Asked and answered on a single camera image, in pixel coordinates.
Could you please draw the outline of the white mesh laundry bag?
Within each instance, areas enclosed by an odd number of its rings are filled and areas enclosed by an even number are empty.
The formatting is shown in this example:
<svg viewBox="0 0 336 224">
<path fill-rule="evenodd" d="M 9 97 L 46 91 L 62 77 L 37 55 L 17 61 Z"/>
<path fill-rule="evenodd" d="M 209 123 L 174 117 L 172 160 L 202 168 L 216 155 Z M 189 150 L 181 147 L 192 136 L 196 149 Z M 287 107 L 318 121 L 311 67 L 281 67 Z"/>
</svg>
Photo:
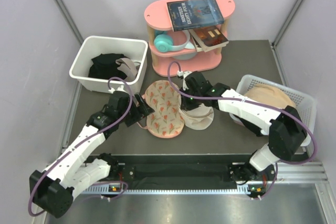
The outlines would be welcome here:
<svg viewBox="0 0 336 224">
<path fill-rule="evenodd" d="M 182 110 L 181 102 L 178 102 L 179 112 L 186 127 L 193 130 L 205 130 L 214 119 L 214 109 L 201 104 L 191 111 Z"/>
</svg>

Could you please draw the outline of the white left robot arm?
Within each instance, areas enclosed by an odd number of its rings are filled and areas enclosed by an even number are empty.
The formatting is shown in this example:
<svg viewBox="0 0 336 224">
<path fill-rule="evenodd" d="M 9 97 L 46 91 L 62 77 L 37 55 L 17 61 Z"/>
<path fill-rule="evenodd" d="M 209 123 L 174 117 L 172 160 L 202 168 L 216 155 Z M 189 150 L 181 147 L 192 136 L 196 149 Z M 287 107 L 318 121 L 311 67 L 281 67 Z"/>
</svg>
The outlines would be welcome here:
<svg viewBox="0 0 336 224">
<path fill-rule="evenodd" d="M 91 153 L 120 124 L 130 127 L 154 112 L 138 93 L 128 94 L 123 86 L 111 89 L 107 104 L 90 116 L 72 144 L 43 171 L 35 170 L 29 177 L 30 198 L 28 212 L 35 204 L 55 218 L 62 217 L 73 201 L 96 182 L 114 180 L 119 168 L 112 156 L 101 154 L 92 163 L 83 166 Z"/>
</svg>

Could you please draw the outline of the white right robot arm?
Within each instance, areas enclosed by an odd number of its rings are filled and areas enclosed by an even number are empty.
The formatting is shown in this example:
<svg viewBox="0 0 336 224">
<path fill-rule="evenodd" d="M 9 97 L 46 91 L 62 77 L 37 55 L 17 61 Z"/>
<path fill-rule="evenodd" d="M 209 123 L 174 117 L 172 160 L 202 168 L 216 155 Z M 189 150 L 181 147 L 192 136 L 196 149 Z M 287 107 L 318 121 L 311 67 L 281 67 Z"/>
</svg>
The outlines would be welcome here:
<svg viewBox="0 0 336 224">
<path fill-rule="evenodd" d="M 268 144 L 258 149 L 245 166 L 245 174 L 252 180 L 277 161 L 290 162 L 308 136 L 298 111 L 292 106 L 279 109 L 263 105 L 225 84 L 212 85 L 198 71 L 178 71 L 177 76 L 183 81 L 182 109 L 193 110 L 203 104 L 237 116 L 254 134 L 268 137 Z"/>
</svg>

